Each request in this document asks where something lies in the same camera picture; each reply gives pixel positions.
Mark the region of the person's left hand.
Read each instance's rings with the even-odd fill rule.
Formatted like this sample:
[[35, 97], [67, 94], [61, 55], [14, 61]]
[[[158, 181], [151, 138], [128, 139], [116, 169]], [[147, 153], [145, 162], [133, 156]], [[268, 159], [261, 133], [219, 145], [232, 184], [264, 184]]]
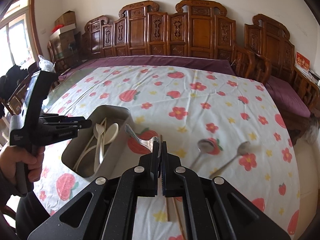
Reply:
[[16, 164], [27, 164], [29, 173], [28, 179], [31, 183], [39, 181], [42, 173], [42, 164], [44, 159], [45, 147], [37, 149], [37, 155], [33, 156], [26, 149], [18, 146], [9, 146], [6, 144], [1, 149], [1, 171], [3, 176], [16, 185]]

